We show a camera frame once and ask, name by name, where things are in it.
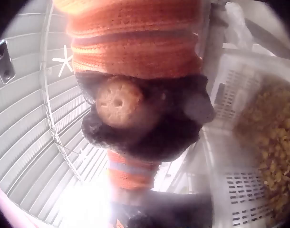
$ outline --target orange knitted fabric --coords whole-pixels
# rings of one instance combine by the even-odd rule
[[[187,32],[199,19],[199,0],[54,0],[54,4],[72,14],[67,31],[75,38],[76,72],[152,79],[200,71],[201,60],[194,52],[197,39]],[[136,37],[136,32],[145,33]]]
[[[114,151],[107,151],[110,166],[108,175],[115,186],[123,189],[151,189],[160,163],[146,163],[124,158]]]
[[[195,0],[130,0],[103,8],[90,7],[70,17],[68,33],[76,38],[189,28],[199,19]]]
[[[118,35],[100,43],[72,44],[76,72],[87,70],[152,79],[199,73],[192,33]]]

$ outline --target bright light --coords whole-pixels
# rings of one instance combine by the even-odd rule
[[[110,186],[106,175],[80,186],[68,188],[61,195],[62,227],[107,228],[110,216]]]

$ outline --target plastic basket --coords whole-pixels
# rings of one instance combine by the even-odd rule
[[[217,228],[271,226],[253,152],[240,147],[232,135],[237,117],[260,87],[260,72],[290,82],[290,61],[252,53],[227,53],[220,59],[211,93],[217,116],[201,132]]]

